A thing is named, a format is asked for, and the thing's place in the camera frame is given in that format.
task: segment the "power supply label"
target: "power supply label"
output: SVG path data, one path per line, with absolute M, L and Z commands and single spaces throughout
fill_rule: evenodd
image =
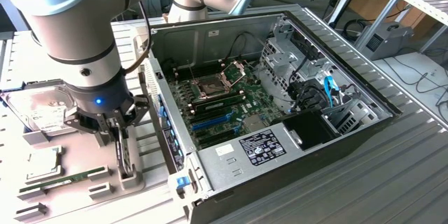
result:
M 241 139 L 239 144 L 254 166 L 286 154 L 270 130 Z

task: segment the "hard drive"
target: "hard drive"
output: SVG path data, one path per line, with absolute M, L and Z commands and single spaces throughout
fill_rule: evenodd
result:
M 46 136 L 75 131 L 63 124 L 63 110 L 74 100 L 61 80 L 26 84 L 21 90 L 1 92 L 0 98 L 30 131 Z

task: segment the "green circuit board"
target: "green circuit board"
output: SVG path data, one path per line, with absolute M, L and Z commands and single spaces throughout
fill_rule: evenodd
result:
M 194 80 L 174 81 L 167 79 L 186 129 L 198 148 L 213 146 L 269 126 L 271 120 L 282 115 L 281 110 L 271 101 L 271 97 L 269 97 L 257 82 L 258 78 L 249 67 L 243 68 L 243 72 L 245 76 L 234 83 L 227 93 L 215 81 L 218 73 L 194 77 Z M 225 70 L 225 76 L 229 82 L 233 83 L 241 77 L 239 69 L 230 66 Z M 210 83 L 211 89 L 215 89 L 215 92 L 210 89 L 207 90 L 213 92 L 210 96 L 214 95 L 214 97 L 210 100 L 214 100 L 214 102 L 210 102 L 213 105 L 195 106 L 197 114 L 193 114 L 189 104 L 206 103 L 207 101 L 205 98 L 199 99 L 201 91 L 203 90 L 199 90 L 197 83 L 201 81 Z M 235 95 L 227 99 L 218 99 L 225 97 L 225 94 Z M 201 109 L 213 108 L 213 106 L 219 106 L 219 108 L 206 113 L 201 112 Z M 214 119 L 222 119 L 222 116 L 229 117 L 227 121 L 193 130 L 194 125 L 207 123 Z

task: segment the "blue pcie slot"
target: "blue pcie slot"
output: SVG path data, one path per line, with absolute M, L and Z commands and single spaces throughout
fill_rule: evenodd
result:
M 214 118 L 214 119 L 211 119 L 211 120 L 209 120 L 206 122 L 202 122 L 202 123 L 198 123 L 198 124 L 193 125 L 190 127 L 190 130 L 191 131 L 197 131 L 197 130 L 199 130 L 202 128 L 206 128 L 206 127 L 210 127 L 210 126 L 213 126 L 215 124 L 226 123 L 230 120 L 231 114 L 233 114 L 233 112 L 230 112 L 226 115 L 223 115 L 223 116 L 221 116 L 218 118 Z

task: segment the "motherboard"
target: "motherboard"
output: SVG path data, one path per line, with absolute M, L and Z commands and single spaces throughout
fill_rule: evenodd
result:
M 253 63 L 233 61 L 203 69 L 183 69 L 167 78 L 199 149 L 265 128 L 283 115 L 259 84 Z

